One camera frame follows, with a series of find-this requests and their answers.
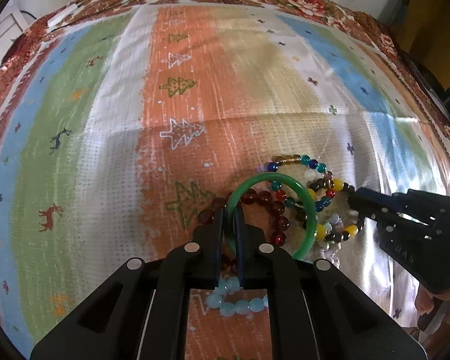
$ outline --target cross print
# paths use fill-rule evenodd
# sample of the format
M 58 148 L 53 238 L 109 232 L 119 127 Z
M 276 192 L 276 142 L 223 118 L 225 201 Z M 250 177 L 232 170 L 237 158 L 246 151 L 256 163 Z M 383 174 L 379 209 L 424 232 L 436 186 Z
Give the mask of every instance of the cross print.
M 394 319 L 397 319 L 402 313 L 402 309 L 396 309 L 394 314 Z
M 346 149 L 350 152 L 351 155 L 354 154 L 355 148 L 351 144 L 347 143 Z

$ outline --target blue bead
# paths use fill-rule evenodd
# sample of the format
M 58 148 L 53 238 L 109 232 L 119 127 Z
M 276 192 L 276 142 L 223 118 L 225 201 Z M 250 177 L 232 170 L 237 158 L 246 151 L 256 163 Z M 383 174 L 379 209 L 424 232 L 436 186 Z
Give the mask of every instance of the blue bead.
M 318 166 L 317 160 L 310 160 L 310 162 L 308 163 L 308 167 L 310 169 L 317 169 L 317 166 Z
M 282 189 L 282 183 L 280 181 L 272 181 L 270 188 L 272 191 L 277 192 Z
M 308 165 L 308 163 L 310 162 L 310 157 L 308 157 L 307 155 L 303 155 L 302 158 L 300 158 L 300 162 L 303 165 Z
M 323 203 L 324 207 L 328 207 L 332 202 L 332 200 L 328 196 L 322 196 L 320 201 Z
M 214 293 L 217 295 L 226 295 L 227 294 L 227 282 L 223 279 L 220 279 L 218 282 L 218 287 L 215 287 Z
M 325 173 L 325 171 L 327 170 L 327 165 L 325 165 L 324 163 L 321 162 L 317 165 L 317 170 L 320 173 Z
M 322 212 L 323 211 L 323 203 L 321 200 L 317 200 L 315 202 L 315 208 L 317 209 L 317 212 Z
M 250 301 L 250 310 L 253 312 L 260 312 L 265 308 L 265 303 L 262 298 L 253 298 Z
M 207 303 L 207 306 L 211 309 L 218 309 L 220 305 L 223 303 L 223 299 L 220 295 L 212 294 L 207 296 L 207 299 L 205 300 Z
M 276 162 L 269 162 L 267 165 L 267 171 L 276 172 L 278 170 L 278 164 Z
M 226 288 L 230 293 L 240 290 L 240 281 L 236 276 L 232 276 L 226 281 Z
M 225 302 L 220 305 L 220 315 L 222 317 L 231 317 L 235 314 L 235 306 L 233 303 Z
M 285 205 L 285 207 L 288 207 L 288 208 L 293 207 L 294 203 L 295 203 L 295 199 L 294 198 L 286 198 L 283 201 L 283 204 Z
M 237 314 L 248 314 L 250 311 L 250 303 L 248 300 L 239 300 L 237 303 L 235 303 L 235 312 Z

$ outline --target yellow bead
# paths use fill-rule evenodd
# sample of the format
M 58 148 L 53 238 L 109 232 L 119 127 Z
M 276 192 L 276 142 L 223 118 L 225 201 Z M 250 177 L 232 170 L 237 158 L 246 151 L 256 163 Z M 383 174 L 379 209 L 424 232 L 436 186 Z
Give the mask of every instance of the yellow bead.
M 350 225 L 345 227 L 345 231 L 348 231 L 348 234 L 350 234 L 350 237 L 354 237 L 359 232 L 359 228 L 356 225 Z
M 315 191 L 312 190 L 311 188 L 307 188 L 307 192 L 310 195 L 310 197 L 315 200 Z
M 318 241 L 321 241 L 322 239 L 324 239 L 325 236 L 327 235 L 327 231 L 325 230 L 325 226 L 323 226 L 320 223 L 318 223 L 317 224 L 316 235 L 317 235 L 317 240 Z
M 341 191 L 344 188 L 344 182 L 342 180 L 340 180 L 339 178 L 334 178 L 333 179 L 334 182 L 334 190 L 335 191 Z

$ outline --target green bangle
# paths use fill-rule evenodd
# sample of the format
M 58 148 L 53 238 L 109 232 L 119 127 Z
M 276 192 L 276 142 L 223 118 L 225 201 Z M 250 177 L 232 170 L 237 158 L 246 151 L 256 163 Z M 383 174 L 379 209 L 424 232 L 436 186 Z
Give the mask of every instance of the green bangle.
M 307 229 L 305 238 L 300 245 L 300 247 L 293 253 L 292 257 L 298 260 L 305 258 L 306 254 L 310 251 L 315 241 L 315 236 L 317 232 L 317 209 L 315 208 L 315 202 L 308 194 L 307 189 L 301 185 L 294 178 L 284 175 L 283 173 L 259 173 L 241 183 L 236 190 L 233 191 L 228 202 L 226 204 L 226 213 L 228 219 L 228 230 L 225 234 L 228 244 L 232 251 L 235 253 L 235 236 L 233 234 L 233 215 L 235 213 L 236 205 L 239 204 L 242 195 L 247 192 L 247 190 L 262 181 L 280 181 L 282 184 L 290 187 L 298 196 L 298 198 L 303 202 L 303 207 L 307 213 Z

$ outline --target finger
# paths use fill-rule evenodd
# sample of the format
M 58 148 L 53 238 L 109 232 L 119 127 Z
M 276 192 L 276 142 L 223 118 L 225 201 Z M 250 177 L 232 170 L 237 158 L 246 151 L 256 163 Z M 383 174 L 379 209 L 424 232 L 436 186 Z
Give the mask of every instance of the finger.
M 415 298 L 415 308 L 423 315 L 425 313 L 429 314 L 433 310 L 433 295 L 428 292 L 423 285 L 420 284 L 418 288 L 418 293 Z

